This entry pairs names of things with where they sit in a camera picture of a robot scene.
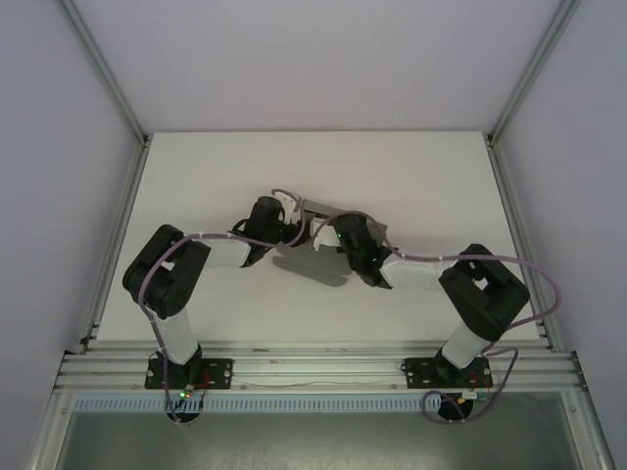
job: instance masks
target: purple cable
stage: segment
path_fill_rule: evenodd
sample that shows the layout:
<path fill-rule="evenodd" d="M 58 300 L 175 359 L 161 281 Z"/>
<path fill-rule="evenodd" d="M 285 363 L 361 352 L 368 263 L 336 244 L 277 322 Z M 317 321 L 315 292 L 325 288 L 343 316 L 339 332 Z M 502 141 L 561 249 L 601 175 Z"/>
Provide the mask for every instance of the purple cable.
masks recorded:
<path fill-rule="evenodd" d="M 164 357 L 164 392 L 166 394 L 166 403 L 168 405 L 169 412 L 171 413 L 172 418 L 174 419 L 174 422 L 179 422 L 180 419 L 178 418 L 178 415 L 176 414 L 176 411 L 174 410 L 174 403 L 172 402 L 172 398 L 169 394 L 168 349 L 166 348 L 166 343 L 164 342 L 164 338 L 161 336 L 161 332 L 159 331 L 159 328 L 157 327 L 157 321 L 155 319 L 155 315 L 150 312 L 148 307 L 146 307 L 146 302 L 144 298 L 146 296 L 146 289 L 148 288 L 148 284 L 150 284 L 150 281 L 152 280 L 153 276 L 155 275 L 159 267 L 166 261 L 166 259 L 168 259 L 172 253 L 174 253 L 176 250 L 178 250 L 181 246 L 183 246 L 185 243 L 189 242 L 190 240 L 198 240 L 198 239 L 218 240 L 218 239 L 230 238 L 230 239 L 239 240 L 245 243 L 252 243 L 254 245 L 260 245 L 266 248 L 276 248 L 279 246 L 291 247 L 292 245 L 297 243 L 300 240 L 300 238 L 303 236 L 303 234 L 305 233 L 306 224 L 305 224 L 305 209 L 303 207 L 304 200 L 300 196 L 297 196 L 296 194 L 290 193 L 289 191 L 285 191 L 283 189 L 273 189 L 270 194 L 274 196 L 274 194 L 276 193 L 285 194 L 289 196 L 290 198 L 292 198 L 294 201 L 298 202 L 297 207 L 299 209 L 299 214 L 301 217 L 301 229 L 299 230 L 298 235 L 296 235 L 296 237 L 294 237 L 294 239 L 292 239 L 290 242 L 285 243 L 285 244 L 282 244 L 282 243 L 273 244 L 273 243 L 260 242 L 259 240 L 253 240 L 251 238 L 240 237 L 238 235 L 230 235 L 230 234 L 223 234 L 223 233 L 203 233 L 203 234 L 186 235 L 185 237 L 181 238 L 179 241 L 174 243 L 171 247 L 169 247 L 166 250 L 166 252 L 163 253 L 161 257 L 157 259 L 157 261 L 155 261 L 155 264 L 153 264 L 152 267 L 148 270 L 146 277 L 141 283 L 141 287 L 139 288 L 139 294 L 137 296 L 137 303 L 139 304 L 139 308 L 141 309 L 141 311 L 144 312 L 144 314 L 150 321 L 150 326 L 153 329 L 153 333 L 155 334 L 155 338 L 157 339 L 157 344 L 159 345 L 161 354 Z"/>
<path fill-rule="evenodd" d="M 376 219 L 372 215 L 370 215 L 369 213 L 362 212 L 362 211 L 341 211 L 341 212 L 338 212 L 338 213 L 336 213 L 334 215 L 331 215 L 330 217 L 325 219 L 320 224 L 320 226 L 317 228 L 317 230 L 313 234 L 313 236 L 312 236 L 312 244 L 314 243 L 314 240 L 317 237 L 317 235 L 320 232 L 320 230 L 322 230 L 322 228 L 325 225 L 328 225 L 332 220 L 334 220 L 338 216 L 340 216 L 340 215 L 347 215 L 347 214 L 361 215 L 361 216 L 365 217 L 367 220 L 369 220 L 370 222 L 372 222 L 374 224 L 374 228 L 377 230 L 380 238 L 383 240 L 383 244 L 386 247 L 388 247 L 390 249 L 390 251 L 394 255 L 396 255 L 397 257 L 403 258 L 403 259 L 409 259 L 410 261 L 417 261 L 417 262 L 430 262 L 430 263 L 439 263 L 439 262 L 444 262 L 444 261 L 483 261 L 483 260 L 486 260 L 486 261 L 494 261 L 494 260 L 495 261 L 505 261 L 505 262 L 513 262 L 513 263 L 519 264 L 521 266 L 528 267 L 528 268 L 533 269 L 533 270 L 537 271 L 538 273 L 540 273 L 549 282 L 549 284 L 551 284 L 551 287 L 554 290 L 555 299 L 554 299 L 553 305 L 551 305 L 548 309 L 546 309 L 545 311 L 543 311 L 541 313 L 537 313 L 535 315 L 531 315 L 529 318 L 524 318 L 522 320 L 518 320 L 518 321 L 515 321 L 515 322 L 511 323 L 507 327 L 506 331 L 511 330 L 512 328 L 516 328 L 517 326 L 524 325 L 525 323 L 530 323 L 532 321 L 536 321 L 536 320 L 539 320 L 541 318 L 544 318 L 547 315 L 550 315 L 551 313 L 556 311 L 559 308 L 559 306 L 561 305 L 561 290 L 559 289 L 559 286 L 557 285 L 557 281 L 555 281 L 553 279 L 553 277 L 550 276 L 550 274 L 546 270 L 544 270 L 542 267 L 538 266 L 537 264 L 534 264 L 533 262 L 529 262 L 529 261 L 527 261 L 525 259 L 520 259 L 520 258 L 505 257 L 505 256 L 502 256 L 502 255 L 451 255 L 451 256 L 446 256 L 446 257 L 421 257 L 421 256 L 416 256 L 416 255 L 405 255 L 398 248 L 395 248 L 392 245 L 392 243 L 390 242 L 388 237 L 379 228 L 379 224 L 376 221 Z M 472 422 L 472 421 L 475 421 L 475 420 L 479 419 L 480 417 L 484 416 L 488 411 L 490 411 L 494 407 L 494 404 L 497 402 L 497 400 L 500 398 L 501 393 L 503 392 L 503 389 L 506 386 L 507 379 L 509 378 L 509 374 L 511 374 L 511 370 L 513 369 L 513 366 L 516 363 L 516 360 L 518 359 L 518 350 L 516 348 L 505 348 L 505 349 L 498 350 L 498 351 L 495 351 L 495 352 L 488 352 L 492 348 L 493 345 L 494 345 L 494 343 L 490 344 L 482 352 L 485 357 L 490 357 L 490 356 L 493 356 L 493 355 L 500 355 L 500 354 L 503 354 L 503 353 L 514 352 L 513 358 L 511 360 L 511 364 L 509 365 L 509 368 L 507 369 L 506 375 L 504 376 L 503 381 L 501 382 L 501 386 L 494 393 L 492 399 L 486 405 L 486 407 L 483 408 L 481 410 L 481 412 L 479 412 L 476 416 L 473 416 L 473 417 L 468 418 L 468 419 L 462 419 L 461 421 L 452 421 L 452 423 L 463 424 L 463 423 L 468 423 L 468 422 Z M 429 397 L 433 396 L 433 395 L 439 395 L 442 398 L 444 398 L 446 401 L 450 402 L 455 407 L 455 409 L 458 411 L 459 415 L 463 417 L 463 413 L 461 412 L 461 408 L 458 406 L 457 402 L 451 396 L 449 396 L 447 394 L 443 394 L 441 392 L 437 392 L 435 390 L 432 390 L 432 391 L 427 392 L 422 397 L 422 400 L 421 400 L 421 411 L 422 411 L 422 414 L 429 421 L 432 421 L 432 422 L 438 423 L 438 424 L 449 424 L 449 421 L 441 421 L 441 420 L 432 418 L 425 411 L 426 400 Z"/>

